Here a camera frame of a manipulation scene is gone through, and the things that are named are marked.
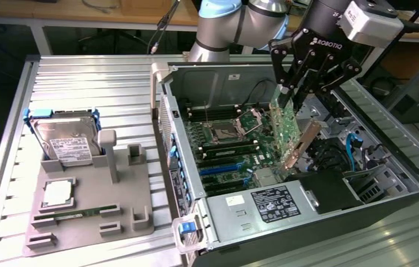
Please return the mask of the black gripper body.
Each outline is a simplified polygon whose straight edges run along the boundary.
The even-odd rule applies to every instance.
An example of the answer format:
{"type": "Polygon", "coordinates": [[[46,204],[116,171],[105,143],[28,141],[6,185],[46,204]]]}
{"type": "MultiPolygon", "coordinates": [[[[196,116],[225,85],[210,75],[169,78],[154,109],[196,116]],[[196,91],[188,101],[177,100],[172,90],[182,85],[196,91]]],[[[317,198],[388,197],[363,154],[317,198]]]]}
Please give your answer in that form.
{"type": "Polygon", "coordinates": [[[325,60],[328,68],[352,59],[353,43],[340,29],[339,20],[349,1],[312,1],[304,13],[298,29],[292,35],[294,73],[297,84],[308,70],[319,71],[325,60]]]}

